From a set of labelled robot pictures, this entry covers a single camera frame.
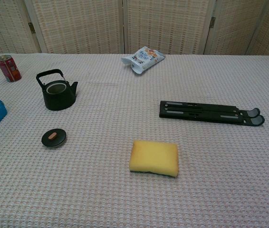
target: black kettle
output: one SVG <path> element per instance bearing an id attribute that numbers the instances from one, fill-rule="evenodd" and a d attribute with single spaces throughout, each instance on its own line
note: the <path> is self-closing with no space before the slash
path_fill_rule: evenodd
<path id="1" fill-rule="evenodd" d="M 40 81 L 40 77 L 59 73 L 64 80 L 53 81 L 45 85 Z M 37 74 L 36 80 L 43 90 L 45 106 L 53 111 L 69 108 L 76 101 L 76 90 L 78 82 L 72 86 L 65 80 L 63 73 L 59 69 L 48 70 Z"/>

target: textured cloth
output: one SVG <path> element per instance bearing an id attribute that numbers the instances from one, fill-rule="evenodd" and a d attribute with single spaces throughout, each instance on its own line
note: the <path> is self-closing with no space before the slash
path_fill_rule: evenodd
<path id="1" fill-rule="evenodd" d="M 13 54 L 0 70 L 0 227 L 269 227 L 269 57 Z M 48 110 L 35 76 L 59 68 L 77 100 Z M 45 76 L 49 82 L 59 75 Z M 161 100 L 258 107 L 260 127 L 159 118 Z M 67 132 L 48 149 L 42 135 Z M 177 178 L 130 172 L 134 140 L 178 144 Z"/>

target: can label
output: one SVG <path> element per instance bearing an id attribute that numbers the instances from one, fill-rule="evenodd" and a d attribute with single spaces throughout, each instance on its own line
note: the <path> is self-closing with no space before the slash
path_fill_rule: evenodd
<path id="1" fill-rule="evenodd" d="M 21 75 L 12 56 L 0 56 L 0 68 L 8 82 L 15 82 L 21 79 Z"/>

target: kettle spout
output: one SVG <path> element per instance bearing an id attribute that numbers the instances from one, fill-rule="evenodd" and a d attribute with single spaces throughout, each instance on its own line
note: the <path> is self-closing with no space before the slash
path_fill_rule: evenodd
<path id="1" fill-rule="evenodd" d="M 72 93 L 75 95 L 76 94 L 76 91 L 77 91 L 77 84 L 78 82 L 74 82 L 71 86 L 71 91 Z"/>

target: kettle handle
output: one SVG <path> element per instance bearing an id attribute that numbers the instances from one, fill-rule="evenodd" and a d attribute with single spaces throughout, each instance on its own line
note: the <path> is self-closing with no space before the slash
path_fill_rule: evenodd
<path id="1" fill-rule="evenodd" d="M 41 73 L 36 75 L 36 80 L 38 81 L 38 83 L 42 89 L 45 89 L 45 86 L 44 86 L 44 84 L 42 84 L 42 82 L 40 81 L 39 78 L 46 76 L 46 75 L 55 74 L 55 73 L 59 73 L 62 76 L 62 78 L 66 81 L 66 79 L 64 78 L 63 72 L 61 70 L 59 70 L 59 69 L 47 70 L 47 71 L 41 72 Z"/>

